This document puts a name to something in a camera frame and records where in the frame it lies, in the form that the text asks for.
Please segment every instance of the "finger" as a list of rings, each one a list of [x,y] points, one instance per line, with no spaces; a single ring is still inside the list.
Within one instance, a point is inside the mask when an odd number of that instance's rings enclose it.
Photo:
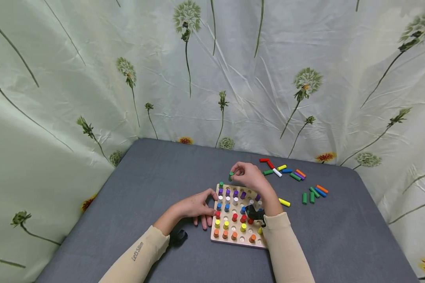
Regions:
[[[212,198],[214,200],[218,200],[218,196],[216,194],[216,191],[213,190],[212,188],[209,188],[208,190],[204,191],[203,196],[204,196],[203,201],[205,201],[208,196],[212,196]]]
[[[241,161],[239,161],[239,162],[236,162],[236,164],[235,165],[233,165],[233,167],[231,167],[231,170],[230,170],[230,172],[235,172],[236,171],[236,169],[238,169],[238,168],[240,168],[240,169],[244,169],[244,167],[245,167],[245,163],[244,162],[241,162]]]
[[[208,223],[208,226],[211,227],[213,225],[213,217],[212,216],[207,216],[206,217],[206,222]]]
[[[201,215],[200,218],[201,218],[201,226],[203,227],[203,230],[208,229],[208,227],[206,226],[206,216]]]
[[[216,210],[214,208],[210,208],[206,202],[203,203],[203,210],[201,211],[202,215],[214,216],[216,214]]]

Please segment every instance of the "red peg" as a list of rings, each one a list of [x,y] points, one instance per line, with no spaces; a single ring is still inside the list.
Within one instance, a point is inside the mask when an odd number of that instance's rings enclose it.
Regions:
[[[274,165],[272,165],[272,163],[270,161],[267,161],[266,163],[268,163],[269,168],[274,169]]]

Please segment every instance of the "arm sleeve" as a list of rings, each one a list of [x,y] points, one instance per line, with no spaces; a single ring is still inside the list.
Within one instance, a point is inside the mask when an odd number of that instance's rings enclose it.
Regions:
[[[314,283],[307,259],[299,245],[288,215],[264,216],[262,228],[277,283]]]
[[[170,236],[149,229],[109,268],[99,283],[140,283],[168,247]]]

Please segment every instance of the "curtain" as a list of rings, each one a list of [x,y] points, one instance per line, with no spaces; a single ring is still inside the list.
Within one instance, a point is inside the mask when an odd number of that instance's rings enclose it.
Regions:
[[[349,167],[425,280],[425,0],[0,1],[0,282],[138,138]]]

